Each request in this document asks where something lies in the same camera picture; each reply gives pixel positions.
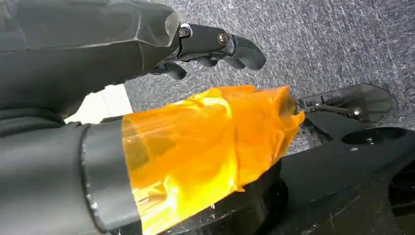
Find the screw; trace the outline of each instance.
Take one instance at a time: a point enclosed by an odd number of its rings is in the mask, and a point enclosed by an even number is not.
[[[219,33],[219,44],[221,46],[226,46],[228,44],[228,34],[225,32]]]
[[[355,116],[359,116],[362,113],[362,110],[360,108],[354,108],[353,109],[353,114]]]
[[[179,29],[179,37],[181,38],[187,38],[190,36],[190,32],[187,28],[180,28]]]

